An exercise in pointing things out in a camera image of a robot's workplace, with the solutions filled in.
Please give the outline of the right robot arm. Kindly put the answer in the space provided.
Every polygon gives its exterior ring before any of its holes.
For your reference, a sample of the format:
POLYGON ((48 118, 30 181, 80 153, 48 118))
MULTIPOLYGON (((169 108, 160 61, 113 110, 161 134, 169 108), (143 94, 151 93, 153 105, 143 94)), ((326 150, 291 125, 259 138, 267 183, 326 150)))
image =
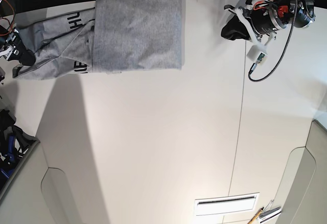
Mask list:
POLYGON ((1 15, 1 20, 5 20, 8 26, 5 28, 1 25, 1 57, 6 61, 18 61, 17 65, 12 70, 13 78, 18 76, 18 72, 22 67, 31 67, 36 62, 34 53, 26 48, 24 45, 19 30, 14 26, 16 11, 8 0, 1 0, 5 2, 12 11, 12 19, 9 20, 6 16, 1 15))

